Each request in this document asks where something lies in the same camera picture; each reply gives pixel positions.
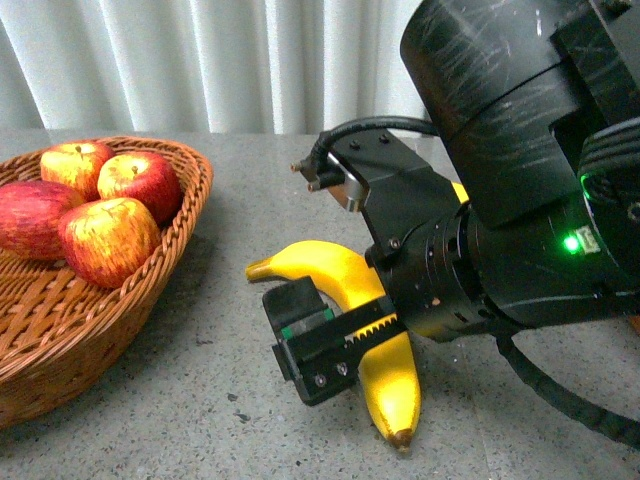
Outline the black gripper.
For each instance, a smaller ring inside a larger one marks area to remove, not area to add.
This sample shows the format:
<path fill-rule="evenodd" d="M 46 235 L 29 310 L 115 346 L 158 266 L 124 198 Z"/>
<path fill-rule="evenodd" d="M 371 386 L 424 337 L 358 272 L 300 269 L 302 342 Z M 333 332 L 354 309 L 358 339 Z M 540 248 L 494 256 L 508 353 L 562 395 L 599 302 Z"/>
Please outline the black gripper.
<path fill-rule="evenodd" d="M 467 224 L 467 212 L 459 210 L 449 221 L 419 227 L 391 259 L 363 256 L 384 294 L 353 310 L 342 311 L 310 277 L 263 295 L 273 353 L 305 404 L 360 382 L 364 355 L 402 333 L 447 342 L 490 329 L 494 314 L 469 256 Z"/>

